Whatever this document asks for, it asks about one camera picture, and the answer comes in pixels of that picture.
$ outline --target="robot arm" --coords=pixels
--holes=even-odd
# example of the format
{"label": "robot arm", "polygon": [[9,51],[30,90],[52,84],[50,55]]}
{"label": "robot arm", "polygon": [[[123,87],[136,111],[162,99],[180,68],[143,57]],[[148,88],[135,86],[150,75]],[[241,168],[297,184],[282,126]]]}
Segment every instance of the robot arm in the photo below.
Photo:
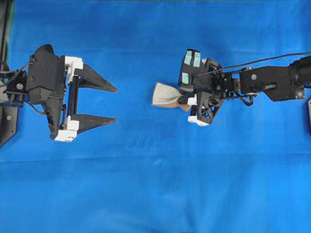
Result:
{"label": "robot arm", "polygon": [[[244,68],[232,72],[223,72],[224,69],[209,58],[202,60],[199,51],[187,50],[178,82],[183,96],[178,101],[191,105],[189,122],[210,125],[225,100],[240,99],[250,106],[260,92],[272,101],[303,99],[305,84],[311,82],[311,56],[288,67]],[[233,79],[235,73],[240,78]]]}

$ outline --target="white plastic part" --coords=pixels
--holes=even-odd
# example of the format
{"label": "white plastic part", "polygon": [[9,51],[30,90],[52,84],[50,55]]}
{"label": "white plastic part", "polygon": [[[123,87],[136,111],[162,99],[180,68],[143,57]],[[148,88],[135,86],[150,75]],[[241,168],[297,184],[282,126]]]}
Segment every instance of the white plastic part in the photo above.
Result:
{"label": "white plastic part", "polygon": [[197,105],[196,104],[196,94],[194,95],[194,97],[190,97],[188,98],[188,105],[192,106],[192,105]]}
{"label": "white plastic part", "polygon": [[83,69],[83,61],[80,57],[68,57],[65,56],[65,66],[68,67],[67,70],[67,84],[72,82],[75,69]]}
{"label": "white plastic part", "polygon": [[67,123],[64,130],[59,130],[55,141],[72,142],[78,135],[79,121],[71,120],[71,116],[67,117]]}
{"label": "white plastic part", "polygon": [[209,125],[209,124],[207,124],[207,123],[205,123],[205,122],[203,122],[203,121],[198,120],[198,116],[197,116],[197,115],[195,115],[195,116],[189,116],[189,117],[188,117],[188,121],[189,121],[190,123],[196,123],[196,124],[199,125],[199,126],[207,126],[207,125]]}
{"label": "white plastic part", "polygon": [[[197,105],[196,94],[194,95],[194,97],[188,98],[188,105]],[[190,123],[196,123],[199,126],[207,126],[207,125],[209,125],[209,124],[207,124],[207,123],[205,123],[203,121],[198,120],[198,116],[197,115],[189,116],[188,117],[188,121]]]}

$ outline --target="black cable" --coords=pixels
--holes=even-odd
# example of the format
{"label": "black cable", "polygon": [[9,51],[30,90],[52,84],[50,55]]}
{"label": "black cable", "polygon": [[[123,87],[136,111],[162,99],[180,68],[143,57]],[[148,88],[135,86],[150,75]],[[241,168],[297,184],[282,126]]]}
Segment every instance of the black cable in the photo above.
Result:
{"label": "black cable", "polygon": [[237,97],[246,105],[246,106],[251,106],[254,103],[254,97],[253,96],[249,96],[249,102],[247,102],[246,100],[243,99],[243,97],[238,93],[238,92],[234,92]]}
{"label": "black cable", "polygon": [[27,102],[27,101],[25,101],[26,103],[28,103],[33,109],[34,109],[34,111],[36,112],[36,113],[38,113],[39,115],[46,115],[46,112],[41,112],[41,111],[39,111],[38,109],[36,109],[31,103],[29,103],[29,102]]}
{"label": "black cable", "polygon": [[283,57],[289,57],[289,56],[298,56],[298,55],[310,55],[311,52],[297,52],[297,53],[289,53],[289,54],[284,54],[281,56],[277,56],[277,57],[269,57],[269,58],[264,58],[264,59],[260,59],[260,60],[256,60],[256,61],[252,61],[252,62],[247,62],[247,63],[243,63],[243,64],[239,64],[239,65],[234,65],[234,66],[228,66],[228,67],[223,67],[221,69],[217,69],[217,70],[213,70],[213,71],[209,71],[209,72],[204,72],[201,74],[194,74],[193,76],[199,76],[202,74],[211,74],[211,73],[216,73],[225,69],[232,69],[232,68],[237,68],[237,67],[243,67],[243,66],[247,66],[250,64],[254,64],[254,63],[258,63],[258,62],[265,62],[265,61],[271,61],[271,60],[275,60],[275,59],[279,59],[279,58],[283,58]]}
{"label": "black cable", "polygon": [[21,71],[22,71],[25,67],[27,67],[27,66],[29,66],[29,65],[31,65],[31,64],[33,64],[33,62],[28,62],[28,63],[24,64],[24,65],[19,69],[19,71],[17,72],[17,74],[16,74],[14,77],[10,78],[10,80],[9,80],[8,82],[6,82],[5,84],[0,85],[0,87],[7,86],[9,83],[11,83],[14,79],[16,79],[16,78],[19,76],[19,74],[21,73]]}

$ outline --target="gripper jaw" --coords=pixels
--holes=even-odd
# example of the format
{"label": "gripper jaw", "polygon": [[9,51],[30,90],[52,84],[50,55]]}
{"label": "gripper jaw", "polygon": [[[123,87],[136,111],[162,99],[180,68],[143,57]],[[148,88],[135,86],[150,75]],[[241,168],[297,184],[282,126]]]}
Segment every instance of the gripper jaw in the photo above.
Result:
{"label": "gripper jaw", "polygon": [[87,64],[83,64],[83,69],[75,69],[74,75],[80,77],[79,88],[92,88],[114,93],[118,91],[110,82],[101,77]]}

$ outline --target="cloth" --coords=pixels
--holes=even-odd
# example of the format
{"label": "cloth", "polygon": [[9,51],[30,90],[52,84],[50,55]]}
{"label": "cloth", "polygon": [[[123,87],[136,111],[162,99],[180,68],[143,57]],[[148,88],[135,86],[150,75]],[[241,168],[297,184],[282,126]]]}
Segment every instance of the cloth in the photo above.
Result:
{"label": "cloth", "polygon": [[164,108],[181,107],[183,110],[188,111],[190,106],[187,104],[179,104],[178,98],[182,94],[176,88],[162,83],[155,85],[154,94],[152,97],[152,105]]}
{"label": "cloth", "polygon": [[46,43],[82,57],[119,92],[81,89],[77,113],[117,122],[53,142],[25,105],[0,149],[0,232],[310,232],[309,90],[226,101],[207,127],[150,103],[157,82],[178,87],[188,48],[222,66],[310,51],[310,13],[291,0],[17,0],[10,68]]}

